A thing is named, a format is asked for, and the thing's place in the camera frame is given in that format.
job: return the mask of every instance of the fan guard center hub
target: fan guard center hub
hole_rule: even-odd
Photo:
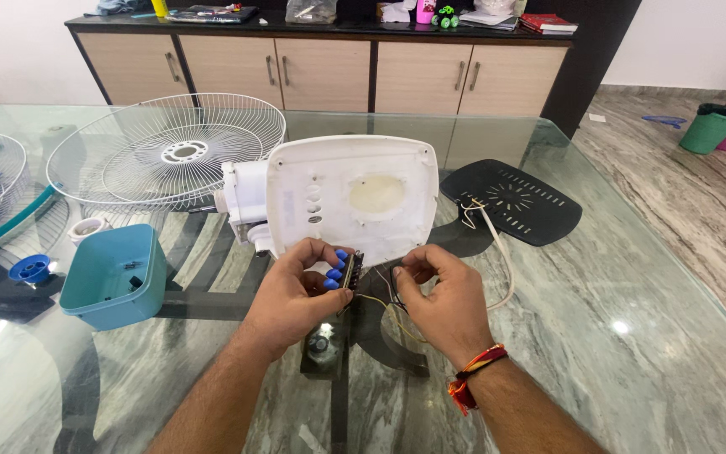
[[[209,146],[200,140],[184,140],[170,145],[161,152],[161,160],[167,164],[186,164],[202,158]]]

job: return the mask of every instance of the left hand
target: left hand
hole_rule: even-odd
[[[282,255],[262,280],[241,329],[270,361],[279,359],[288,346],[302,340],[313,326],[352,300],[348,288],[328,292],[323,284],[325,275],[304,271],[318,261],[335,266],[339,262],[336,249],[354,253],[348,247],[304,238]]]

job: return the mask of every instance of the red thread bracelet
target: red thread bracelet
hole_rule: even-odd
[[[494,363],[498,359],[508,355],[503,344],[499,343],[491,346],[482,354],[476,356],[464,369],[456,374],[456,380],[451,381],[447,385],[447,393],[452,396],[452,401],[456,403],[461,413],[467,416],[468,409],[478,409],[478,404],[475,403],[475,397],[469,392],[469,388],[466,385],[466,380],[472,374],[476,373],[482,367]]]

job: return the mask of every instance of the pink bottle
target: pink bottle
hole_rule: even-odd
[[[418,0],[416,2],[416,22],[418,24],[429,24],[435,9],[436,0]]]

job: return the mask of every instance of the black countertop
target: black countertop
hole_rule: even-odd
[[[551,36],[535,33],[518,26],[513,32],[489,28],[459,25],[455,28],[441,28],[430,24],[380,23],[367,21],[336,21],[334,24],[289,24],[285,22],[284,11],[260,11],[245,24],[188,24],[170,22],[166,18],[131,18],[137,13],[113,16],[79,17],[66,21],[66,26],[75,32],[117,32],[117,33],[178,33],[195,35],[246,35],[289,36],[291,34],[324,34],[360,36],[361,38],[396,36],[409,39],[442,38],[442,40],[535,40],[538,45],[567,45],[573,36]],[[268,21],[260,25],[259,19]]]

